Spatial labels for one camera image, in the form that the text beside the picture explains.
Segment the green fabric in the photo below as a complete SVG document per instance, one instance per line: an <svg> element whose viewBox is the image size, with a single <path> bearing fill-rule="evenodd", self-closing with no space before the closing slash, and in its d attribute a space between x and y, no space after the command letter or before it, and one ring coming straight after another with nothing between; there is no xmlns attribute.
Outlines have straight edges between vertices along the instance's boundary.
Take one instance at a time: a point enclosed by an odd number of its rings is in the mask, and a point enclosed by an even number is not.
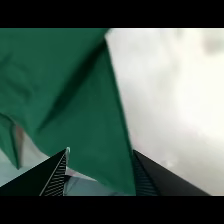
<svg viewBox="0 0 224 224"><path fill-rule="evenodd" d="M0 113L21 125L43 153L69 146L70 168L135 194L107 30L0 29ZM8 145L4 150L18 163Z"/></svg>

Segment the green cloth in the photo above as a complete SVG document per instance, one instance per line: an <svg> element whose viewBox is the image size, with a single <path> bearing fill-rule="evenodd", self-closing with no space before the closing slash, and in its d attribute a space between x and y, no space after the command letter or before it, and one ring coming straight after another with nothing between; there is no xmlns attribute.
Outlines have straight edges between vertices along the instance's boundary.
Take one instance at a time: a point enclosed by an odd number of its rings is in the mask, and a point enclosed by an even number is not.
<svg viewBox="0 0 224 224"><path fill-rule="evenodd" d="M70 168L133 195L132 152L107 30L0 29L0 113L10 123L0 119L0 147L18 167L16 122L43 153L69 146Z"/></svg>

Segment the striped pattern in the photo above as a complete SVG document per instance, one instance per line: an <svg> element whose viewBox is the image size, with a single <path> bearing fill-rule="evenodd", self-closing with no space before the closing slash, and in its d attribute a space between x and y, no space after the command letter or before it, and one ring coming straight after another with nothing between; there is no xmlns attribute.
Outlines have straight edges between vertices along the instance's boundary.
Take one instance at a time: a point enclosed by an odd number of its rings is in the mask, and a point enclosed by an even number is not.
<svg viewBox="0 0 224 224"><path fill-rule="evenodd" d="M158 196L152 179L148 176L139 159L133 153L133 168L135 174L136 196Z"/></svg>
<svg viewBox="0 0 224 224"><path fill-rule="evenodd" d="M66 153L59 161L56 169L49 178L46 186L40 196L63 196L64 195L64 178L66 171Z"/></svg>

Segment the white surface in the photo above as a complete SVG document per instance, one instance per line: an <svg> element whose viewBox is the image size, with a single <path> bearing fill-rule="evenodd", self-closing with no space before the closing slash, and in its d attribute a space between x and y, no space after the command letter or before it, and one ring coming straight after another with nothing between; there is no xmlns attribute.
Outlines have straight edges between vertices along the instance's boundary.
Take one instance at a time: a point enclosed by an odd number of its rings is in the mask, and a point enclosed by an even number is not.
<svg viewBox="0 0 224 224"><path fill-rule="evenodd" d="M107 35L133 148L224 195L223 30L113 29Z"/></svg>

